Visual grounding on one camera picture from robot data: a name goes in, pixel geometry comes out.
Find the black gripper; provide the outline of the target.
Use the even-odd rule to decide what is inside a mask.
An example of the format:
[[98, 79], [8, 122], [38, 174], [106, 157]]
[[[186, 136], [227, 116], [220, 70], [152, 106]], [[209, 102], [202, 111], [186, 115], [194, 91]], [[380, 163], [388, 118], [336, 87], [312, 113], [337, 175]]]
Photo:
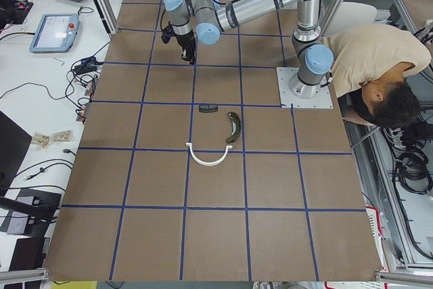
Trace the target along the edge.
[[182, 48], [182, 59], [194, 65], [196, 63], [196, 38], [192, 30], [184, 35], [176, 34], [178, 44]]

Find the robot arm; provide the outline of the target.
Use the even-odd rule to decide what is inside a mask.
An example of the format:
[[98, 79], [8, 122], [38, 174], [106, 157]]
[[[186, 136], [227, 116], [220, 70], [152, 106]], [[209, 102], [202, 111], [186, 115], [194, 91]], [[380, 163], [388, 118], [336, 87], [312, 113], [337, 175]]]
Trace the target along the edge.
[[292, 45], [300, 60], [298, 72], [290, 79], [290, 91], [299, 98], [315, 97], [334, 61], [332, 51], [321, 44], [319, 14], [321, 0], [163, 0], [168, 25], [162, 29], [162, 42], [172, 38], [182, 48], [181, 57], [196, 62], [196, 43], [214, 45], [222, 32], [297, 4]]

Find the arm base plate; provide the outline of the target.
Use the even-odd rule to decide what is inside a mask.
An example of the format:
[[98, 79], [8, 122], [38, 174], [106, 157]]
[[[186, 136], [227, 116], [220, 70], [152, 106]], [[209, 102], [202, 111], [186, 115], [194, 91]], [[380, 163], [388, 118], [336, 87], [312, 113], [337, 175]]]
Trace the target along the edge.
[[333, 109], [326, 78], [323, 77], [318, 85], [305, 85], [298, 79], [298, 70], [295, 67], [276, 68], [280, 106], [287, 109]]

